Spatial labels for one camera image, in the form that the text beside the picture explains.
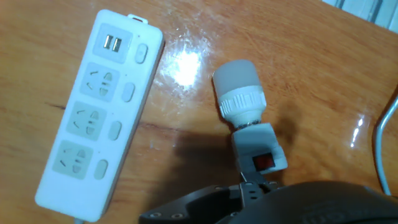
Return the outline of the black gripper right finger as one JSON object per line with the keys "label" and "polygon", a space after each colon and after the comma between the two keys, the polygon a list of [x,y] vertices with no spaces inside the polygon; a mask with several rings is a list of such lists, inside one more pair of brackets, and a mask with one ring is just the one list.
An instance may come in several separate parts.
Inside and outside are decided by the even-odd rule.
{"label": "black gripper right finger", "polygon": [[252,201],[259,200],[271,191],[277,190],[279,183],[276,181],[268,181],[261,173],[254,172],[252,174],[252,182],[254,188],[252,189]]}

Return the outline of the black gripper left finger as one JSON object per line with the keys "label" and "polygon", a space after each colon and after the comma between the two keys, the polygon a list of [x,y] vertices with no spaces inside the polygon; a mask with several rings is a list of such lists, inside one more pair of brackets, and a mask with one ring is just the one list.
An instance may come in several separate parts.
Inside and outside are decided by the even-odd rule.
{"label": "black gripper left finger", "polygon": [[242,172],[238,185],[211,185],[139,216],[140,224],[231,223],[250,204],[254,174]]}

